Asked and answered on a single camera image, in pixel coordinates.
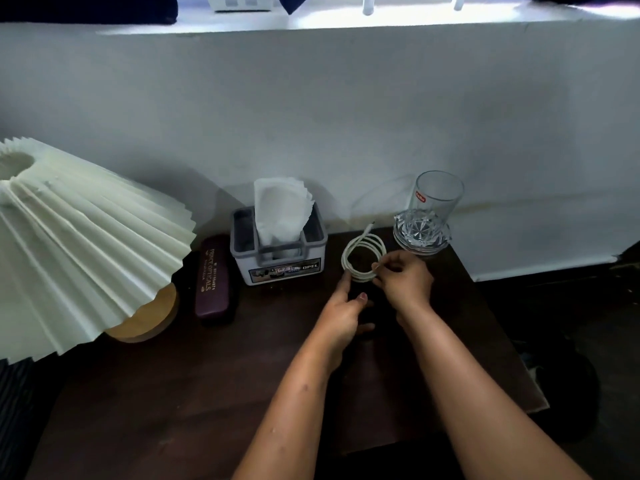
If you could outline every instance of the clear glass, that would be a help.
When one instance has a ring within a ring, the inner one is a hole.
[[[449,215],[465,192],[459,177],[446,171],[426,171],[416,178],[409,208],[396,216],[396,239],[404,248],[433,254],[448,245]]]

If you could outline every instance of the tissue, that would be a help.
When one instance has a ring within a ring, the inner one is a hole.
[[[253,192],[260,243],[275,246],[299,240],[314,206],[304,183],[292,177],[259,178]]]

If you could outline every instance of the left hand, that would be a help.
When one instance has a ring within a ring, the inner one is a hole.
[[[375,328],[373,323],[358,325],[358,315],[364,307],[372,305],[372,302],[367,300],[366,293],[360,293],[356,299],[349,300],[350,289],[351,274],[345,271],[308,339],[310,344],[329,354],[331,371],[338,368],[343,350],[357,333]]]

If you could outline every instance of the dark wooden table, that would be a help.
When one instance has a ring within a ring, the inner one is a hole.
[[[396,249],[390,230],[377,233]],[[176,274],[180,314],[142,344],[101,337],[76,347],[66,386],[42,436],[28,480],[215,480],[228,478],[251,441],[293,355],[342,272],[354,233],[332,235],[324,273],[239,286],[233,322],[203,327],[192,315],[196,256]],[[370,263],[371,257],[356,256]],[[484,299],[448,248],[428,259],[432,303],[476,359],[527,412],[547,406]],[[440,429],[411,346],[384,295],[330,382],[322,455],[344,455]]]

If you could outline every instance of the pleated lamp shade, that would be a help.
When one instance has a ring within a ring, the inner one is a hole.
[[[96,339],[149,303],[190,252],[171,197],[34,139],[0,143],[0,359]]]

